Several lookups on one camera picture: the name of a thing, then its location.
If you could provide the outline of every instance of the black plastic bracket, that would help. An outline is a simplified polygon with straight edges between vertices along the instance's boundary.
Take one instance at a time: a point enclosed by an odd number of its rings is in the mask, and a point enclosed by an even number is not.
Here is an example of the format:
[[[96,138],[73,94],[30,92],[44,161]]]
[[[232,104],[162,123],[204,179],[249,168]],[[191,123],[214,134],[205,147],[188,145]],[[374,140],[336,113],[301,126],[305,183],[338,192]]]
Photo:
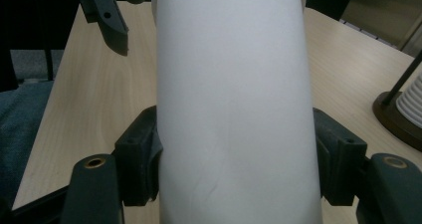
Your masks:
[[[332,206],[351,206],[367,144],[318,109],[314,119],[321,195]]]
[[[127,55],[128,28],[115,0],[80,0],[89,23],[98,22],[105,43],[115,52]]]
[[[357,192],[359,223],[422,223],[422,173],[411,161],[376,153],[362,169]]]
[[[60,223],[124,223],[112,155],[93,155],[75,165]]]
[[[144,110],[115,143],[120,195],[125,206],[144,206],[158,194],[158,161],[162,145],[156,107]]]

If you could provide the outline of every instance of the black base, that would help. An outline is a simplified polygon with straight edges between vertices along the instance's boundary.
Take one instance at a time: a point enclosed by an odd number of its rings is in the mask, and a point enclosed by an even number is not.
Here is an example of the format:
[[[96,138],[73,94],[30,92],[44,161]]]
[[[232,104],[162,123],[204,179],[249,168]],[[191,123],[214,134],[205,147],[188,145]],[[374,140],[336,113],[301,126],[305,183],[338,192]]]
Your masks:
[[[388,106],[382,103],[387,95],[388,92],[382,93],[373,103],[375,116],[396,137],[422,151],[422,128],[409,121],[397,109],[396,100],[401,93],[397,93]]]

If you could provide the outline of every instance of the screw hole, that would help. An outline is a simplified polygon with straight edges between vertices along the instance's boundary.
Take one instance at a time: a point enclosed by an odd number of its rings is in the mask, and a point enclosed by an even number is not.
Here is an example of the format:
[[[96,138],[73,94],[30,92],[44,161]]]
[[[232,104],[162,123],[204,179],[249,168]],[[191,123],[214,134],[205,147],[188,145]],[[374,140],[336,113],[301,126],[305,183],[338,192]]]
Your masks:
[[[106,163],[106,160],[101,157],[96,157],[94,159],[89,160],[85,163],[85,168],[97,168],[103,166]]]
[[[389,166],[396,167],[396,168],[406,168],[407,164],[401,159],[392,157],[392,156],[386,156],[382,158],[382,160]]]

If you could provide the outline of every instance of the white paper roll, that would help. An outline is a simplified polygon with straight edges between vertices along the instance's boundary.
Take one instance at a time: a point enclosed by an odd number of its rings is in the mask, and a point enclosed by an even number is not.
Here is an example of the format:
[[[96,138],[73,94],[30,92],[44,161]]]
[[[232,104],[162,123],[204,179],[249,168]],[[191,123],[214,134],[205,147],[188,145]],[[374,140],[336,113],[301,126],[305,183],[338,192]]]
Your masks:
[[[154,2],[161,223],[321,223],[301,0]]]

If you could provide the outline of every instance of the wooden table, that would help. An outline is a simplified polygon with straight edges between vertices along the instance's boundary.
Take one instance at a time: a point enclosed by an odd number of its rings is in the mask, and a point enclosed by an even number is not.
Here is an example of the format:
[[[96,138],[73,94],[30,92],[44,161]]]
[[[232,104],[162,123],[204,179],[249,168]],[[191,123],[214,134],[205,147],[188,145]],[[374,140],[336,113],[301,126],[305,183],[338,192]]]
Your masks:
[[[110,153],[134,118],[155,105],[150,5],[119,6],[130,29],[127,57],[111,51],[98,25],[78,12],[14,208],[67,185],[76,162]],[[371,111],[413,59],[314,10],[306,9],[305,23],[314,106],[364,139],[368,156],[389,152],[422,168],[422,153],[390,134]],[[126,223],[158,223],[157,203],[125,208]],[[354,208],[321,203],[325,224],[356,223]]]

